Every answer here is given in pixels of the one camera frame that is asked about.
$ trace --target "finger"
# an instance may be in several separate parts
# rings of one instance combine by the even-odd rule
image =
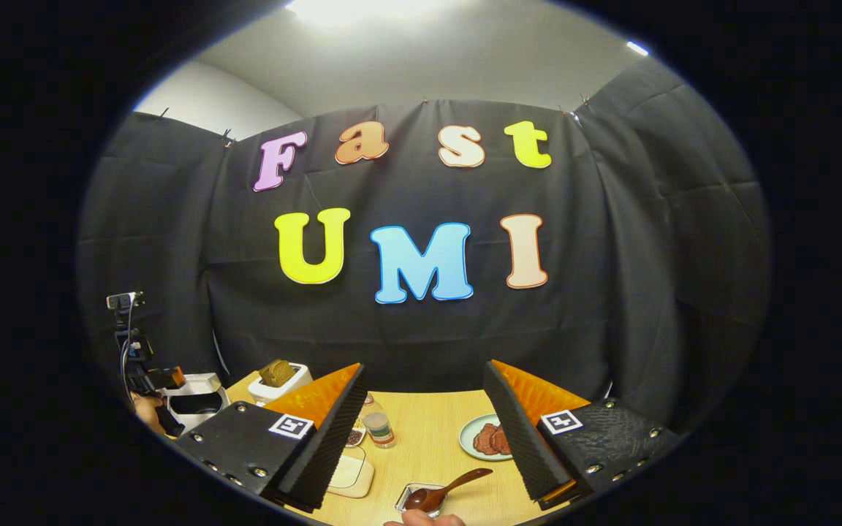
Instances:
[[[404,520],[405,526],[432,526],[434,524],[434,520],[419,509],[410,509],[402,513],[401,520]]]
[[[460,520],[460,517],[455,515],[444,515],[437,517],[437,520],[434,520],[434,526],[467,526],[465,522]]]

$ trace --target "ceiling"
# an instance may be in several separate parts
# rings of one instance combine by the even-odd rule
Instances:
[[[540,0],[391,4],[401,11],[331,26],[278,9],[197,60],[310,117],[425,97],[573,110],[642,59],[625,37]]]

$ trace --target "blue letter m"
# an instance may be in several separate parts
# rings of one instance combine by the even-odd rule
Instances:
[[[467,283],[464,242],[470,226],[444,223],[434,229],[424,256],[401,226],[383,226],[368,236],[379,246],[382,290],[375,294],[380,303],[402,303],[408,294],[401,289],[398,276],[405,279],[412,295],[421,300],[428,293],[431,278],[437,272],[437,286],[431,290],[435,300],[463,300],[474,295]]]

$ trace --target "meat slice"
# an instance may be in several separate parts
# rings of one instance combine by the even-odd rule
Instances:
[[[509,449],[509,439],[505,437],[505,430],[502,429],[502,426],[496,427],[496,432],[489,437],[489,446],[502,455],[511,455],[512,453],[512,450]]]
[[[493,433],[497,432],[498,427],[492,424],[482,426],[481,432],[474,437],[474,449],[484,455],[495,455],[498,453],[492,446],[489,446],[489,439],[492,438]]]

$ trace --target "brown spoon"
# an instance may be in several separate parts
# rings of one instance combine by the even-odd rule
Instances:
[[[422,489],[416,489],[414,492],[411,492],[411,495],[408,495],[408,502],[405,503],[405,509],[418,508],[425,513],[430,513],[444,502],[444,497],[447,496],[447,492],[450,492],[451,489],[462,486],[472,480],[477,480],[481,476],[487,476],[489,473],[492,473],[491,469],[479,468],[468,470],[467,473],[458,476],[457,480],[447,486],[441,487],[441,489],[424,489],[424,487]]]

